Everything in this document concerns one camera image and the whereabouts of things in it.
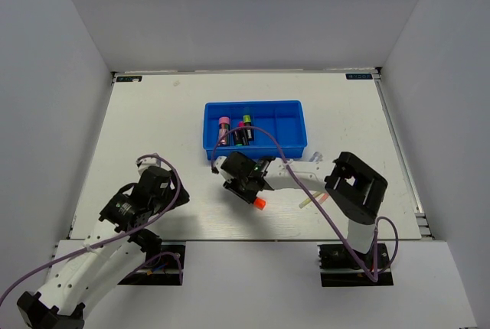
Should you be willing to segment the thin yellow highlighter pen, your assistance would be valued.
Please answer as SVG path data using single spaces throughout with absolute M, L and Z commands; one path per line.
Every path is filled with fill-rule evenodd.
M 317 197 L 321 196 L 322 193 L 320 192 L 316 192 L 314 193 L 312 196 L 316 199 Z M 299 204 L 299 208 L 302 209 L 304 208 L 305 206 L 307 206 L 308 204 L 310 204 L 312 202 L 312 200 L 308 197 L 306 199 L 304 199 L 304 201 L 302 201 L 300 204 Z

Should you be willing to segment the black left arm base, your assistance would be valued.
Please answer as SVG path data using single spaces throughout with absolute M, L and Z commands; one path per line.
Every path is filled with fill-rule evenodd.
M 127 275 L 118 285 L 181 286 L 184 278 L 185 243 L 162 244 L 161 255 Z

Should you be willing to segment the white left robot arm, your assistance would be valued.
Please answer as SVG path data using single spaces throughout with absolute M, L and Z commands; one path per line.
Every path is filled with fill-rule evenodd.
M 149 220 L 189 201 L 174 171 L 147 166 L 136 183 L 121 187 L 100 211 L 78 255 L 36 292 L 24 292 L 18 310 L 29 328 L 82 328 L 95 305 L 141 269 L 180 272 L 177 253 L 166 251 Z

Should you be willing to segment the black highlighter orange cap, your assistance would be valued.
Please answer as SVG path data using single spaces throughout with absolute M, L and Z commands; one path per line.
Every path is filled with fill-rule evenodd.
M 263 210 L 266 206 L 266 201 L 262 198 L 256 197 L 255 200 L 252 202 L 252 205 L 254 205 L 255 208 L 259 210 Z

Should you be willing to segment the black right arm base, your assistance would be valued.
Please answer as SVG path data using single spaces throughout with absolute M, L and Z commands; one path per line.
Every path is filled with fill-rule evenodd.
M 393 286 L 390 257 L 384 243 L 377 245 L 378 280 L 372 282 L 343 244 L 318 245 L 320 278 L 323 288 Z

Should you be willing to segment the glue stick pink cap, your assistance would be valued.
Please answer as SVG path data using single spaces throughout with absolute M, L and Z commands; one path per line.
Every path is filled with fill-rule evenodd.
M 227 116 L 222 116 L 218 119 L 218 145 L 219 146 L 229 146 L 230 145 L 230 118 Z

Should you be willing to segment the black highlighter pink cap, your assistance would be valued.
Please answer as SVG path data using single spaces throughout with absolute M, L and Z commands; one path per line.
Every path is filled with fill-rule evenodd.
M 244 126 L 243 121 L 238 123 L 238 130 L 234 133 L 234 144 L 236 146 L 249 145 L 247 130 L 244 128 Z

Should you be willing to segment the thin orange highlighter pen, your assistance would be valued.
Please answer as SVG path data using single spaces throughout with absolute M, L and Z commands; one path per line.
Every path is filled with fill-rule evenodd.
M 327 199 L 328 199 L 329 195 L 328 194 L 323 194 L 317 201 L 320 203 L 320 204 L 323 204 Z

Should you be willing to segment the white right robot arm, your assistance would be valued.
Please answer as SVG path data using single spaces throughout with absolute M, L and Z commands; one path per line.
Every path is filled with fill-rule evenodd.
M 249 204 L 258 204 L 261 191 L 305 188 L 327 194 L 348 218 L 346 259 L 362 267 L 374 256 L 375 224 L 387 181 L 350 152 L 341 152 L 333 164 L 275 157 L 254 161 L 233 151 L 214 161 L 214 171 L 224 178 L 225 189 Z

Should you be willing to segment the black highlighter yellow cap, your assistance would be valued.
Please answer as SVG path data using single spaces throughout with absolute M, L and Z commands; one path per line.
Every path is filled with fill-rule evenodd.
M 253 133 L 253 129 L 251 128 L 252 119 L 251 119 L 250 115 L 244 115 L 243 116 L 243 124 L 246 127 L 245 128 L 245 134 L 247 137 L 247 141 L 252 142 L 254 140 L 254 133 Z

